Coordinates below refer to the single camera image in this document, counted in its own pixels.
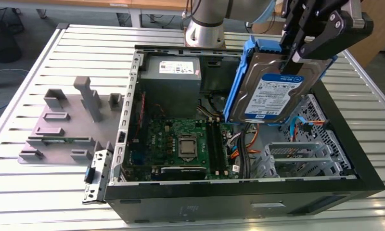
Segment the open computer tower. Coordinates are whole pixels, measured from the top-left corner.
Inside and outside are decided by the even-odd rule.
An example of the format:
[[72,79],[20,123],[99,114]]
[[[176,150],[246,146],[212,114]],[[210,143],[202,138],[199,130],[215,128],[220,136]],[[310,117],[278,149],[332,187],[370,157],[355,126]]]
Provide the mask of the open computer tower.
[[[116,146],[95,154],[84,204],[107,202],[128,223],[187,222],[314,215],[385,189],[322,81],[283,124],[243,130],[224,121],[240,57],[136,47]],[[326,122],[292,142],[296,116]],[[252,150],[246,179],[240,131]]]

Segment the motherboard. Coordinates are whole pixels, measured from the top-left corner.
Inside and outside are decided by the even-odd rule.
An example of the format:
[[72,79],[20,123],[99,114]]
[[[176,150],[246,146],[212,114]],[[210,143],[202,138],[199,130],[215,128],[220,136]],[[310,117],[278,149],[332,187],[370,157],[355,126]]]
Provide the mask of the motherboard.
[[226,141],[232,125],[199,119],[152,119],[132,150],[138,181],[230,179]]

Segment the gray 3d printed holder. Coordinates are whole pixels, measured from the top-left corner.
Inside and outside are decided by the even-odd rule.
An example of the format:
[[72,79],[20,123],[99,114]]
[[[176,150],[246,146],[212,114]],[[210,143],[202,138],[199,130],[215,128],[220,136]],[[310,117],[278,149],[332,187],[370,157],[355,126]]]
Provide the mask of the gray 3d printed holder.
[[96,151],[114,151],[123,96],[99,96],[90,83],[90,77],[76,78],[74,85],[82,95],[48,90],[47,106],[19,155],[22,164],[88,165]]

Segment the green circuit board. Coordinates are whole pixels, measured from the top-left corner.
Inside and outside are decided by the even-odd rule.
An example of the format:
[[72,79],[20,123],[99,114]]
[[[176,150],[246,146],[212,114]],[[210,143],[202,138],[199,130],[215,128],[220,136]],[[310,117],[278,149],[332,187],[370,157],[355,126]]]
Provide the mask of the green circuit board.
[[[227,134],[232,133],[230,124],[219,123],[220,138],[227,139]],[[155,119],[150,121],[146,137],[146,166],[180,166],[180,167],[206,167],[208,179],[228,179],[228,172],[215,173],[211,169],[211,157],[208,146],[207,121],[196,119]],[[196,140],[196,157],[182,158],[180,139]],[[227,151],[223,150],[223,159],[226,168],[228,168]],[[139,174],[142,180],[148,179],[150,173]]]

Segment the ram slot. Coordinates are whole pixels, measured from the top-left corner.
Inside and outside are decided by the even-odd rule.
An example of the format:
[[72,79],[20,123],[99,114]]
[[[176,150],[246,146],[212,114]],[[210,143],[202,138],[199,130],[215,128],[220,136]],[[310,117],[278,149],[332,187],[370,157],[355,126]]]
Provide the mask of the ram slot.
[[220,123],[214,123],[212,133],[214,133],[215,152],[218,156],[218,170],[220,174],[224,174],[226,158],[224,158],[223,133]]
[[218,152],[215,147],[215,134],[214,134],[214,122],[206,123],[206,130],[207,130],[207,148],[208,148],[208,156],[211,161],[211,173],[216,174],[219,165],[218,165]]

